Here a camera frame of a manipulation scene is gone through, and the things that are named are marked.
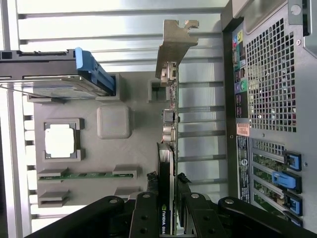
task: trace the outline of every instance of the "mesh vent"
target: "mesh vent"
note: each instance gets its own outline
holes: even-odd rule
[[[294,37],[283,19],[247,45],[252,128],[296,132]]]
[[[276,143],[271,143],[271,142],[266,142],[266,141],[261,141],[261,140],[254,140],[253,139],[253,148],[259,149],[259,150],[264,150],[269,153],[275,154],[275,155],[280,155],[283,156],[283,151],[285,150],[283,145],[276,144]]]

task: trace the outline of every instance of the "screw hole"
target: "screw hole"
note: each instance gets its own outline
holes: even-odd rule
[[[147,232],[148,232],[148,229],[146,229],[146,228],[140,229],[141,234],[146,234]]]

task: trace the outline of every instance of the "screw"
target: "screw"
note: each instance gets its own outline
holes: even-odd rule
[[[227,204],[233,204],[234,203],[234,201],[231,200],[231,199],[226,199],[224,202],[227,203]]]
[[[193,194],[192,194],[192,198],[199,198],[199,195],[196,194],[196,193],[193,193]]]

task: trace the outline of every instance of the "ventilation grille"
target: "ventilation grille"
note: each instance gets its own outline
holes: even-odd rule
[[[280,156],[283,156],[283,151],[285,150],[283,145],[255,139],[253,139],[252,146],[255,149],[264,150]]]
[[[247,45],[252,128],[296,132],[294,37],[283,19]]]

